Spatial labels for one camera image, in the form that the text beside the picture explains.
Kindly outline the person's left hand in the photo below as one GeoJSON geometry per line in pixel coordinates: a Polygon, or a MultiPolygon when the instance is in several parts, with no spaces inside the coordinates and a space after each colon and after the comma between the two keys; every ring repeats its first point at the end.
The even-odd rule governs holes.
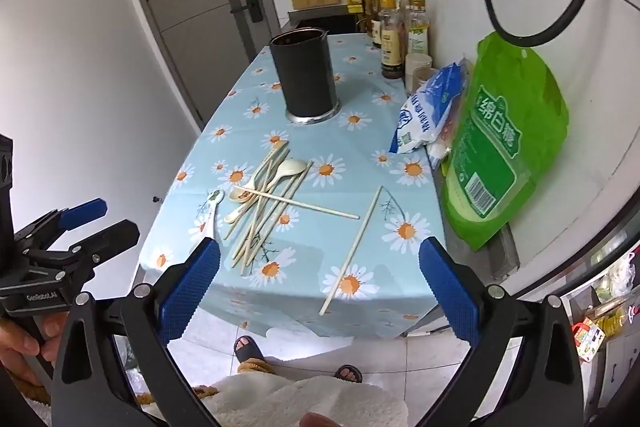
{"type": "Polygon", "coordinates": [[[2,319],[0,325],[0,355],[1,364],[20,381],[41,387],[39,378],[30,368],[26,357],[42,357],[54,364],[58,357],[62,332],[66,325],[68,313],[55,313],[43,317],[41,326],[47,341],[42,346],[21,329],[20,326],[8,319],[2,319]]]}

